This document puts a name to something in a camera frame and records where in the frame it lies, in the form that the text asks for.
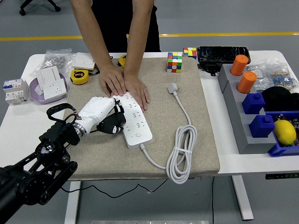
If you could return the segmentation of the person's left hand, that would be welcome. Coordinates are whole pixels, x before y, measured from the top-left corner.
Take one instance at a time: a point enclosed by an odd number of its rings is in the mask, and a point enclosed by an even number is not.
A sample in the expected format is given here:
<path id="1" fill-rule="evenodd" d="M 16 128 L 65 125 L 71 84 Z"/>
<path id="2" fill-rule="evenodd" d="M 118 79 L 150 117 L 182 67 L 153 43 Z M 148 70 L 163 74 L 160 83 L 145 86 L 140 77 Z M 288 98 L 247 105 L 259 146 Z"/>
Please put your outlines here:
<path id="1" fill-rule="evenodd" d="M 124 89 L 129 91 L 144 112 L 148 109 L 150 96 L 146 85 L 137 74 L 123 72 Z"/>

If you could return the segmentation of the person's right hand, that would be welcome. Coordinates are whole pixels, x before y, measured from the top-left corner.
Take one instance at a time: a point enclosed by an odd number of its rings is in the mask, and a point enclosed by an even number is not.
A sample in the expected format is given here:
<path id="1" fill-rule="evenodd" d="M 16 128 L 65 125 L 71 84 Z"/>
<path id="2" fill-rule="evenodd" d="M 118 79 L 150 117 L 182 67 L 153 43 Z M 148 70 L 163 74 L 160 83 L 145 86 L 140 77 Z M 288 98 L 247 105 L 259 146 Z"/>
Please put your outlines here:
<path id="1" fill-rule="evenodd" d="M 113 64 L 100 66 L 100 84 L 103 91 L 109 96 L 122 96 L 126 93 L 122 70 Z"/>

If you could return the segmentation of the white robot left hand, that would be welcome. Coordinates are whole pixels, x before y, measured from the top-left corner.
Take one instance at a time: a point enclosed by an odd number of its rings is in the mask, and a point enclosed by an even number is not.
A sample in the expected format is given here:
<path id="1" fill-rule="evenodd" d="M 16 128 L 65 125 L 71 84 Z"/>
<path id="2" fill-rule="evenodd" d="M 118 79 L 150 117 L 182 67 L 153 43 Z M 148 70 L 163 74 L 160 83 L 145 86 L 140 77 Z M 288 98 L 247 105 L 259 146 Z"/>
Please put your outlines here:
<path id="1" fill-rule="evenodd" d="M 73 124 L 79 137 L 85 137 L 95 126 L 97 131 L 116 134 L 126 123 L 120 100 L 107 97 L 93 97 L 79 112 L 80 119 Z"/>

